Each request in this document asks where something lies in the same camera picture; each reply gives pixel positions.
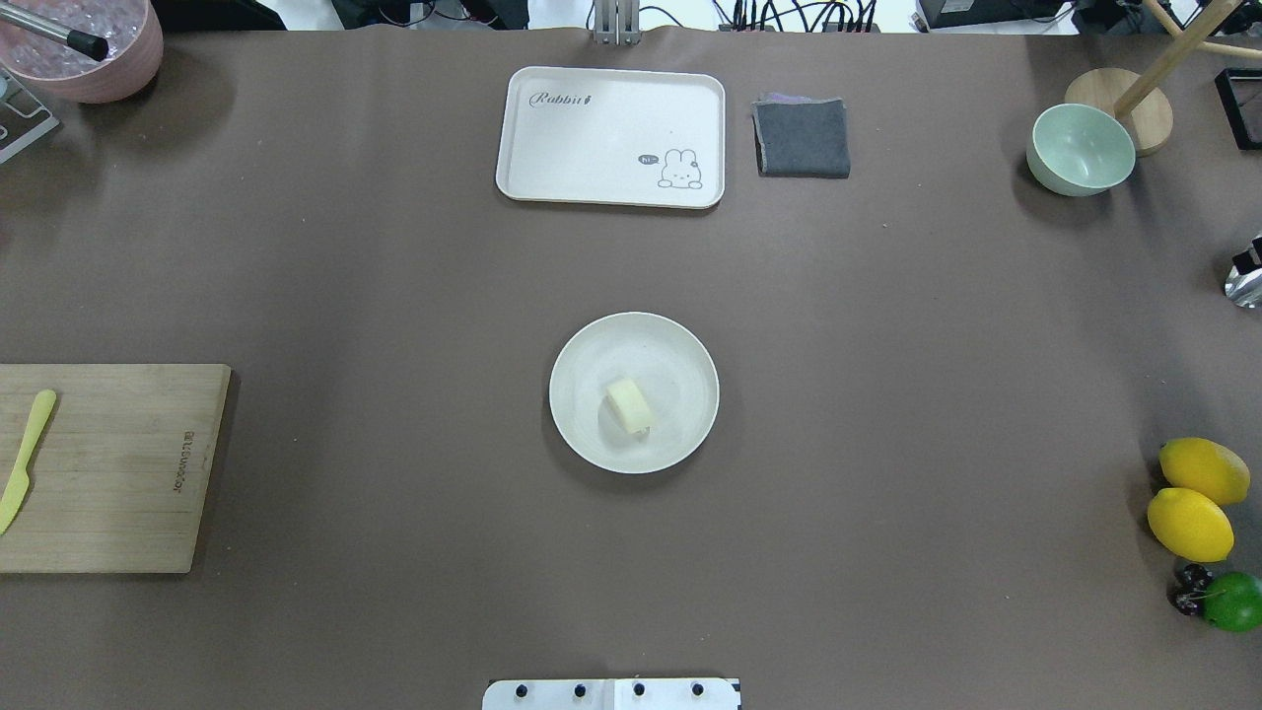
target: yellow lemon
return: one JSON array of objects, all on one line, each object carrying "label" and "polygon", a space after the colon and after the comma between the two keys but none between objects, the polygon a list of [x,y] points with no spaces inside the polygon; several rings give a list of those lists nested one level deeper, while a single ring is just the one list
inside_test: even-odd
[{"label": "yellow lemon", "polygon": [[1148,503],[1148,527],[1170,552],[1193,562],[1225,560],[1235,545],[1223,509],[1189,488],[1159,491]]},{"label": "yellow lemon", "polygon": [[1249,469],[1230,449],[1208,439],[1172,439],[1159,455],[1170,486],[1190,488],[1219,506],[1239,503],[1249,492]]}]

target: silver metal bracket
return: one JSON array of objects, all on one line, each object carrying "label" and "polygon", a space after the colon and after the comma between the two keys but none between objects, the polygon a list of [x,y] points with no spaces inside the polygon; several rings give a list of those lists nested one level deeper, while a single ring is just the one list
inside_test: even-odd
[{"label": "silver metal bracket", "polygon": [[640,44],[640,0],[596,0],[597,44]]}]

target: wooden cutting board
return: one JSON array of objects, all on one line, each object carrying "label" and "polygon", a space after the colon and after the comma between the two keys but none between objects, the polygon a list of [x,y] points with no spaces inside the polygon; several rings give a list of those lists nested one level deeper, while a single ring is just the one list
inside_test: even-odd
[{"label": "wooden cutting board", "polygon": [[0,573],[187,573],[231,372],[0,366],[0,491],[35,393],[57,392]]}]

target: yellow knife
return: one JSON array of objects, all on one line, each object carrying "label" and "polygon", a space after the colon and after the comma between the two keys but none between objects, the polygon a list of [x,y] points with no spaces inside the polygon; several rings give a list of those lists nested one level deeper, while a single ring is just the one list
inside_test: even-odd
[{"label": "yellow knife", "polygon": [[9,523],[21,508],[21,502],[27,498],[27,489],[30,488],[30,477],[27,475],[27,464],[35,451],[35,443],[44,434],[44,425],[48,416],[53,414],[53,405],[57,404],[57,393],[44,390],[35,396],[35,404],[30,406],[30,416],[27,417],[27,433],[21,435],[21,446],[18,448],[18,463],[13,465],[9,474],[9,483],[4,487],[4,496],[0,496],[0,535],[9,530]]}]

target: wooden dowel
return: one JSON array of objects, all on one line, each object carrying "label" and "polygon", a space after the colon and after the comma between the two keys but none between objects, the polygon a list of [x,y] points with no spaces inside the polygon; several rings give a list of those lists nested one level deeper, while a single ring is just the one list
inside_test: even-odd
[{"label": "wooden dowel", "polygon": [[1206,37],[1210,35],[1218,25],[1227,19],[1235,8],[1241,6],[1242,0],[1214,0],[1208,8],[1201,10],[1196,19],[1193,20],[1188,29],[1182,34],[1175,38],[1174,43],[1166,48],[1165,52],[1157,57],[1157,61],[1148,67],[1148,71],[1140,74],[1140,78],[1135,79],[1131,88],[1126,90],[1126,93],[1117,100],[1113,105],[1113,115],[1116,117],[1123,117],[1131,115],[1131,111],[1143,101],[1153,88],[1161,83],[1170,72],[1179,66],[1180,62],[1188,58]]},{"label": "wooden dowel", "polygon": [[[1179,23],[1170,16],[1170,13],[1167,13],[1166,9],[1157,3],[1157,0],[1143,0],[1143,6],[1152,13],[1152,16],[1157,18],[1157,21],[1161,23],[1161,26],[1166,28],[1166,32],[1170,33],[1171,37],[1179,37],[1182,34],[1182,28],[1179,26]],[[1206,40],[1196,47],[1196,49],[1201,52],[1213,52],[1214,54],[1225,54],[1228,57],[1239,57],[1242,59],[1262,61],[1262,49],[1249,49],[1248,47],[1233,47],[1230,44],[1218,44]]]}]

